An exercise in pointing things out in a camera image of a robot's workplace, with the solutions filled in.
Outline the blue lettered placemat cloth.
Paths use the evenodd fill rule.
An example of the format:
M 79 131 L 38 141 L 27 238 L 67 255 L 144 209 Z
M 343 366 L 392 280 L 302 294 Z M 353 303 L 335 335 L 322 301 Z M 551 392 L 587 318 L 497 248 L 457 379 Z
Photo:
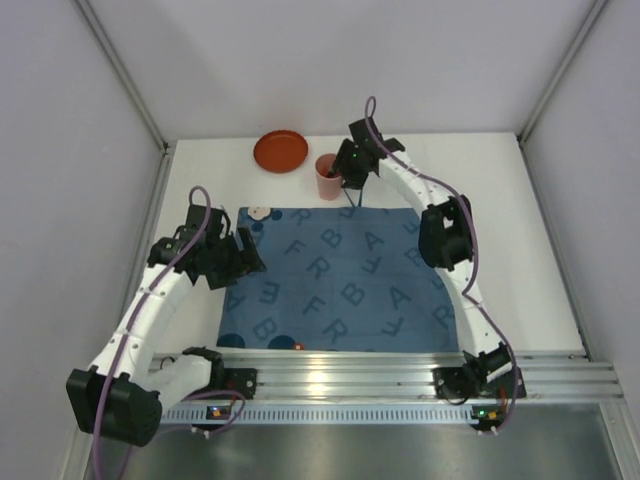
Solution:
M 412 209 L 243 207 L 237 224 L 266 269 L 226 291 L 218 346 L 458 351 L 454 307 L 421 258 Z

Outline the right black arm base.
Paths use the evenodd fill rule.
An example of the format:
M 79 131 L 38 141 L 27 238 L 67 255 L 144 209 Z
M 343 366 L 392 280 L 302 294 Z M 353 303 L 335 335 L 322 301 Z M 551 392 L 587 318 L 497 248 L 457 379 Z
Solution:
M 515 385 L 512 371 L 492 381 L 482 382 L 466 367 L 439 367 L 433 371 L 433 380 L 436 397 L 450 403 L 471 399 L 511 399 L 513 392 L 517 393 L 518 399 L 527 396 L 522 376 L 518 377 L 518 385 Z

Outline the pink plastic cup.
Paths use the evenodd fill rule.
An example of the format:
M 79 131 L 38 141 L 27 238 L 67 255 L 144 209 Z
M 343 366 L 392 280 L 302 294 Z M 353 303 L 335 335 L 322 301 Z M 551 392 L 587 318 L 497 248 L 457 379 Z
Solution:
M 342 177 L 330 173 L 336 160 L 333 153 L 323 154 L 315 162 L 315 175 L 319 197 L 322 200 L 336 200 L 342 190 Z

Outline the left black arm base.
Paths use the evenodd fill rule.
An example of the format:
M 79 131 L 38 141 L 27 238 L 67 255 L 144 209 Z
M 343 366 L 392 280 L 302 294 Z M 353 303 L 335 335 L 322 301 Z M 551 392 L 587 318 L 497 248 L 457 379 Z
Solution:
M 246 400 L 251 400 L 256 393 L 257 376 L 257 369 L 226 368 L 221 388 L 224 390 L 233 390 L 242 394 Z

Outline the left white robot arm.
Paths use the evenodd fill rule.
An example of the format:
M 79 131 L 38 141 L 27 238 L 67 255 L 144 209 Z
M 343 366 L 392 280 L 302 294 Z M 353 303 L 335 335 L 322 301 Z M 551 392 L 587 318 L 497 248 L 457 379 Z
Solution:
M 87 369 L 69 375 L 66 392 L 78 428 L 142 447 L 171 407 L 221 392 L 227 374 L 214 350 L 188 347 L 157 372 L 150 370 L 152 360 L 198 280 L 210 290 L 225 289 L 265 269 L 248 227 L 232 229 L 225 211 L 190 205 L 185 223 L 152 245 L 141 284 L 103 350 Z

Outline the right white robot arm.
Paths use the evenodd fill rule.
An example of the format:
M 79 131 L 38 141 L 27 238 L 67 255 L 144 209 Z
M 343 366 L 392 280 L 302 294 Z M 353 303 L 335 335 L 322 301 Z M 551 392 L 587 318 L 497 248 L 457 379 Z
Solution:
M 484 305 L 479 248 L 469 200 L 444 181 L 420 172 L 405 146 L 385 139 L 371 117 L 349 125 L 330 172 L 347 189 L 360 190 L 372 174 L 393 187 L 419 218 L 419 254 L 440 275 L 461 325 L 463 371 L 475 389 L 510 378 L 518 366 L 506 336 Z

